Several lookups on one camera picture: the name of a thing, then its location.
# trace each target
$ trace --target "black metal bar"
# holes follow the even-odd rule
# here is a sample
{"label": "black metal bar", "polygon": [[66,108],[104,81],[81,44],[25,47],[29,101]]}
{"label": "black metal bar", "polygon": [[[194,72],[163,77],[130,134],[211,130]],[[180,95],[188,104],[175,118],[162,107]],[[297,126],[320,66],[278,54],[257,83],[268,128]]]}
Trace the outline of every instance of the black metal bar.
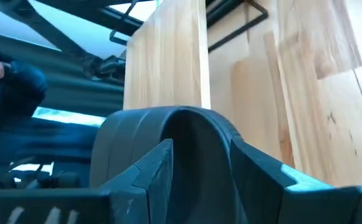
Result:
{"label": "black metal bar", "polygon": [[245,31],[251,29],[253,26],[256,26],[257,24],[261,23],[262,21],[264,21],[264,20],[266,20],[268,18],[268,16],[269,16],[268,11],[264,7],[262,7],[261,5],[256,3],[255,1],[247,1],[247,2],[252,7],[256,8],[258,11],[260,11],[262,14],[257,16],[252,21],[246,23],[242,27],[238,28],[234,32],[230,33],[229,35],[225,36],[224,38],[222,38],[221,40],[219,40],[215,44],[211,45],[208,48],[208,52],[212,52],[213,50],[215,50],[215,49],[219,48],[220,46],[226,44],[228,41],[232,40],[233,38],[237,37],[238,35],[241,35]]}
{"label": "black metal bar", "polygon": [[[126,10],[126,12],[121,16],[121,23],[123,23],[124,19],[128,17],[128,15],[130,14],[130,12],[132,11],[132,9],[136,6],[136,4],[139,2],[139,0],[132,0],[132,3],[131,3],[131,6],[128,7],[128,9]],[[114,43],[118,43],[118,44],[122,44],[125,42],[125,44],[123,45],[126,45],[126,41],[123,40],[123,39],[120,39],[120,38],[117,38],[115,37],[114,35],[116,34],[117,32],[117,29],[119,28],[116,28],[116,29],[113,29],[110,33],[110,36],[109,36],[109,39],[110,41],[114,42]]]}
{"label": "black metal bar", "polygon": [[222,0],[207,13],[207,28],[210,28],[240,4],[242,4],[242,0]]}
{"label": "black metal bar", "polygon": [[211,5],[211,3],[213,3],[215,0],[206,0],[206,7],[208,7],[209,5]]}
{"label": "black metal bar", "polygon": [[28,0],[0,0],[0,11],[7,16],[24,23],[49,42],[59,48],[64,54],[74,58],[84,67],[84,73],[95,76],[95,64],[101,60],[90,54],[81,46],[58,30],[49,21],[42,17]]}
{"label": "black metal bar", "polygon": [[110,199],[92,189],[0,190],[0,223],[48,223],[52,212],[61,223],[71,213],[76,223],[109,223]]}

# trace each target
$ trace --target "metal frame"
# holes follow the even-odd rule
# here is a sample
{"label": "metal frame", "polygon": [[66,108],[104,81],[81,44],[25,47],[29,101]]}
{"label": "metal frame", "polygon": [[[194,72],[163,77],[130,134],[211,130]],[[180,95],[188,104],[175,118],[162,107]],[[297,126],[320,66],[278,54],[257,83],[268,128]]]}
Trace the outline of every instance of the metal frame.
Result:
{"label": "metal frame", "polygon": [[[129,14],[131,12],[131,10],[136,6],[136,4],[139,2],[139,0],[132,0],[131,2],[131,6],[128,7],[128,9],[126,10],[126,12],[121,16],[120,21],[124,22],[124,20],[129,17]],[[114,42],[114,43],[118,43],[118,44],[122,44],[122,45],[126,45],[126,40],[120,39],[118,37],[115,37],[115,34],[117,32],[118,29],[121,29],[120,27],[117,27],[115,29],[112,30],[112,32],[110,33],[109,39],[110,41]]]}
{"label": "metal frame", "polygon": [[[207,26],[211,27],[213,24],[215,24],[218,20],[223,18],[226,14],[234,10],[238,5],[240,5],[243,1],[227,1],[223,0],[221,4],[216,6],[215,9],[212,10],[210,14],[207,15]],[[233,38],[237,37],[238,35],[241,35],[245,31],[253,28],[257,24],[260,24],[262,21],[266,20],[269,17],[268,10],[266,10],[264,7],[262,7],[260,4],[255,2],[254,0],[248,0],[246,3],[250,4],[253,8],[261,12],[261,15],[257,16],[255,19],[247,22],[242,27],[236,29],[235,31],[231,32],[229,35],[225,36],[215,44],[211,45],[208,48],[208,52],[212,52],[213,50],[216,50],[220,46],[226,44],[228,41],[232,40]]]}

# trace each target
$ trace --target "wood grain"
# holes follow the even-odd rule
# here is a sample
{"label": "wood grain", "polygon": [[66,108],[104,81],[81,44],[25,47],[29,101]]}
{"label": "wood grain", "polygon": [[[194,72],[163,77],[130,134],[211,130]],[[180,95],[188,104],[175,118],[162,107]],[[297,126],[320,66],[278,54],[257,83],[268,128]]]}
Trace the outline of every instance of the wood grain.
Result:
{"label": "wood grain", "polygon": [[[269,19],[209,54],[212,109],[298,170],[362,184],[362,1],[258,2]],[[257,15],[238,7],[209,44]]]}
{"label": "wood grain", "polygon": [[124,109],[210,108],[204,0],[165,0],[127,45]]}

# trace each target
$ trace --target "wooden plank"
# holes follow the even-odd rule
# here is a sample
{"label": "wooden plank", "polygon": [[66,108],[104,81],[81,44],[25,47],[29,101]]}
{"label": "wooden plank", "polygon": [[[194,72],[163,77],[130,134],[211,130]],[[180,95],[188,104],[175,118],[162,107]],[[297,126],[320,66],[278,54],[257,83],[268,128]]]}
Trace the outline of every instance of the wooden plank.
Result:
{"label": "wooden plank", "polygon": [[165,0],[127,45],[124,109],[210,108],[205,0]]}
{"label": "wooden plank", "polygon": [[[298,170],[362,184],[362,1],[257,1],[269,19],[209,54],[212,109]],[[238,7],[209,44],[257,15]]]}

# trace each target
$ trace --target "dark jacket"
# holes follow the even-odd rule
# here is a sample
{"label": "dark jacket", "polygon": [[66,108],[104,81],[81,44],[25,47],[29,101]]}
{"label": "dark jacket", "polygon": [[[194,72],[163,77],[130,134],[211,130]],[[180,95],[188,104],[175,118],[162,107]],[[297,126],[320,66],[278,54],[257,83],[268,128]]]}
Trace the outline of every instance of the dark jacket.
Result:
{"label": "dark jacket", "polygon": [[11,65],[0,82],[0,115],[32,116],[45,97],[44,74],[37,67],[1,52],[0,61]]}
{"label": "dark jacket", "polygon": [[45,97],[44,74],[2,53],[0,61],[12,65],[0,83],[0,164],[33,155],[88,160],[98,128],[30,118]]}

